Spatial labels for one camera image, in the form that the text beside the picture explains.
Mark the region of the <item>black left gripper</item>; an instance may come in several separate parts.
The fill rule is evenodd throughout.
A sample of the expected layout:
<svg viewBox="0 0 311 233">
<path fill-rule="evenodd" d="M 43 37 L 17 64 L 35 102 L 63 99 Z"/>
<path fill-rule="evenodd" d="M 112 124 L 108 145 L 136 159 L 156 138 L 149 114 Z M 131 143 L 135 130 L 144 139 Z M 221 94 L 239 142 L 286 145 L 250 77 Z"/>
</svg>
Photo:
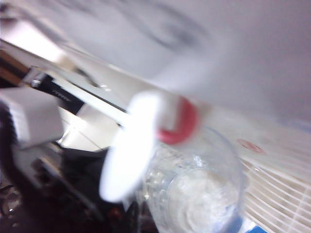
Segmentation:
<svg viewBox="0 0 311 233">
<path fill-rule="evenodd" d="M 17 149 L 0 146 L 0 166 L 20 194 L 20 205 L 0 220 L 3 233 L 137 233 L 138 204 L 127 210 L 99 195 L 100 169 L 107 150 L 61 149 L 61 162 L 40 156 L 30 165 L 33 183 L 17 166 Z"/>
</svg>

